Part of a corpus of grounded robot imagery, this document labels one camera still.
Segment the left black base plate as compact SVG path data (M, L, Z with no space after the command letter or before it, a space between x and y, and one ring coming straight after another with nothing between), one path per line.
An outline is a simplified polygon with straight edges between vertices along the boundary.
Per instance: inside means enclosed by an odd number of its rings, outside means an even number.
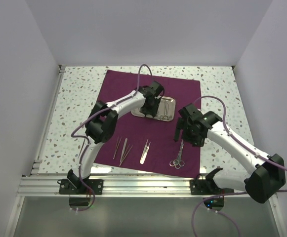
M84 182L89 186L95 195L101 195L104 187L102 179L85 179ZM89 189L78 181L77 187L74 186L68 179L60 179L57 181L60 185L59 194L61 195L85 195L89 194Z

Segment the aluminium rail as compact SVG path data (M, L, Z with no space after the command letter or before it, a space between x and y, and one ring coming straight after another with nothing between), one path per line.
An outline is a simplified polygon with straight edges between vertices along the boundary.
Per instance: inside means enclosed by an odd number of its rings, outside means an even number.
M45 124L43 127L40 141L39 141L39 145L38 145L38 148L37 148L37 151L35 154L35 158L33 160L33 165L31 168L30 176L39 174L40 164L43 161L43 151L44 151L45 143L47 141L47 135L48 135L49 127L51 125L51 121L52 121L53 113L55 110L55 105L57 102L57 97L58 97L58 93L59 93L60 86L62 83L63 75L65 73L65 69L66 69L66 65L59 65L59 73L58 73L58 77L56 80L56 86L55 86L55 89L54 89L54 92L53 92L53 95L51 98L50 106L48 109L46 121L45 121Z
M60 182L65 176L31 176L21 178L16 195L19 197L79 197L85 194L60 194ZM191 196L190 179L166 176L92 176L100 179L102 189L97 197L187 198Z

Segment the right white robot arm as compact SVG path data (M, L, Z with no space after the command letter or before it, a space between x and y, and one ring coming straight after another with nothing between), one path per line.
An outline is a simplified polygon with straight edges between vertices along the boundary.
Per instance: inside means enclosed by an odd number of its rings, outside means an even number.
M196 179L191 185L197 188L205 187L211 194L217 194L222 189L243 191L256 202L265 203L286 183L282 169L284 159L278 154L270 156L245 141L224 125L223 119L215 112L202 114L194 104L189 104L180 109L179 114L175 141L181 138L194 147L202 147L205 139L209 139L235 158L246 170L246 173L228 174L223 168L217 167L204 179Z

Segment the aluminium left side rail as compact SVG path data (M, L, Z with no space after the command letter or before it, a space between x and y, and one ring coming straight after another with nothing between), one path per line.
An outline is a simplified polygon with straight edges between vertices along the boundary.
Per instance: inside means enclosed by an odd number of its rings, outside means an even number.
M39 141L39 145L38 145L38 148L37 148L37 151L35 154L35 158L33 160L33 165L31 168L30 176L39 174L40 164L43 161L43 151L44 151L45 143L47 141L47 135L48 135L49 127L51 125L51 121L52 121L53 113L55 110L55 105L57 102L57 97L58 97L58 93L59 93L60 86L62 83L63 75L65 73L65 69L66 69L66 65L59 65L59 73L58 73L58 77L56 80L56 86L55 86L55 89L54 89L54 92L53 92L53 95L51 98L50 106L48 109L46 121L45 121L45 124L43 127L40 141Z

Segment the aluminium front rail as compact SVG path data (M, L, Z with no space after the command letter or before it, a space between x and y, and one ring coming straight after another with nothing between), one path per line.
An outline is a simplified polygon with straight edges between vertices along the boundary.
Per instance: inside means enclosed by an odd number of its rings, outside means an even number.
M85 194L60 194L60 182L65 176L31 176L21 178L16 195L19 197L79 197ZM100 179L102 189L97 197L187 198L191 196L190 179L166 176L92 176Z

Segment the steel surgical forceps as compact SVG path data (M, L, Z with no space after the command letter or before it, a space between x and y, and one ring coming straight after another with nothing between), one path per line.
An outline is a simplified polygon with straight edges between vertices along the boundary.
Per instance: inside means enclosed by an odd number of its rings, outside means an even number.
M116 154L117 154L118 149L119 149L120 142L121 142L121 138L118 137L118 138L117 138L117 142L116 142L116 146L115 146L115 151L114 151L113 159L115 159L115 157L116 157Z

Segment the purple surgical cloth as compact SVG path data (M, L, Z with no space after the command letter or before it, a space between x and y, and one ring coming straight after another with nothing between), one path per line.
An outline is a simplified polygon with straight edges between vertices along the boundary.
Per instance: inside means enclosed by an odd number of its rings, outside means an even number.
M176 101L174 119L170 122L135 117L131 113L122 116L116 125L112 138L106 142L98 153L95 163L119 166L125 138L132 149L121 167L154 172L164 175L195 178L200 172L201 149L184 143L182 160L185 165L176 169L169 165L180 149L180 142L174 142L174 133L178 111L201 96L201 83L197 80L175 79L168 77L137 76L136 74L108 70L100 89L98 100L105 103L114 101L133 91L137 84L150 85L159 82L165 88L165 95ZM118 152L113 159L117 138L121 138ZM140 164L147 139L150 144L145 162Z

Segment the steel instrument tray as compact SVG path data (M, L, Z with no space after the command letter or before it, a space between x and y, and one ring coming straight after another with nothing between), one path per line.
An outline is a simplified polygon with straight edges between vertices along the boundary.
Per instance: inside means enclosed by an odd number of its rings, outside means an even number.
M144 105L131 111L135 117L170 122L174 119L176 101L172 97L149 97Z

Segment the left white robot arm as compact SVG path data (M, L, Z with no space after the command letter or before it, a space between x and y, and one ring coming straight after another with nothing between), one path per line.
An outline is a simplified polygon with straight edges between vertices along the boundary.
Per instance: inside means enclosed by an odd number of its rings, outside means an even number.
M135 109L145 116L155 117L163 95L164 87L154 81L150 86L139 86L115 101L105 103L99 100L95 103L87 120L71 134L72 137L86 140L77 168L71 169L67 175L75 193L82 194L87 190L86 179L102 146L114 135L118 119Z

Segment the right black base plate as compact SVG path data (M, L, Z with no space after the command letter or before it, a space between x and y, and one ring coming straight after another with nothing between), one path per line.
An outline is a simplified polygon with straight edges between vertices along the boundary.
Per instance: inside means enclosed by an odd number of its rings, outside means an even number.
M198 175L196 179L189 181L191 195L219 195L234 193L233 189L219 188L213 180L212 175Z

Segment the steel scalpel handle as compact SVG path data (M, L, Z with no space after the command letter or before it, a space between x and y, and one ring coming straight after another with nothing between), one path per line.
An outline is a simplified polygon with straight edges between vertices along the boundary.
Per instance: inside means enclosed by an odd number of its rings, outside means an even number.
M148 146L147 146L147 148L146 148L146 150L145 150L144 157L143 157L143 163L145 162L145 159L146 159L147 153L148 153L149 148L150 148L150 144L151 144L151 142L149 142L149 144L148 144Z
M145 160L145 157L146 157L146 152L147 152L147 149L148 149L148 142L149 142L149 140L147 139L146 144L145 144L144 149L143 149L143 153L142 153L141 159L140 159L140 164L144 163L144 160Z

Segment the steel surgical scissors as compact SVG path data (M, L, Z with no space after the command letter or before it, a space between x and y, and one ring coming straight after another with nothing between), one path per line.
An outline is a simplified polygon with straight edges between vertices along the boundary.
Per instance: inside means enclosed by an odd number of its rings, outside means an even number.
M183 167L185 165L185 162L181 159L182 157L182 150L183 150L183 147L181 146L180 147L180 150L178 152L178 155L177 155L177 158L170 161L169 165L171 167L175 167L176 169L180 169L181 167Z

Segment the steel hemostat clamp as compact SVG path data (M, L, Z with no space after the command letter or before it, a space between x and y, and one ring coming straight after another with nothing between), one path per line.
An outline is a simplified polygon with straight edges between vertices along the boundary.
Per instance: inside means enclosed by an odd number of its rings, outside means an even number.
M164 114L160 115L161 120L170 121L171 116L168 115L169 104L167 101L164 101Z

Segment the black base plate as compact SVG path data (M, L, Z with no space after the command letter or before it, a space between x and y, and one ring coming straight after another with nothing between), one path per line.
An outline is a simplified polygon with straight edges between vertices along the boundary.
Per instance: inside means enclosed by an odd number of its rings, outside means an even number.
M219 195L234 193L233 189L219 188L213 180L212 175L198 175L196 179L189 181L191 195Z
M85 179L84 182L89 186L95 195L101 195L104 187L102 179ZM68 179L60 179L57 181L60 185L59 194L61 195L85 195L89 194L89 189L78 181L77 187L74 186Z

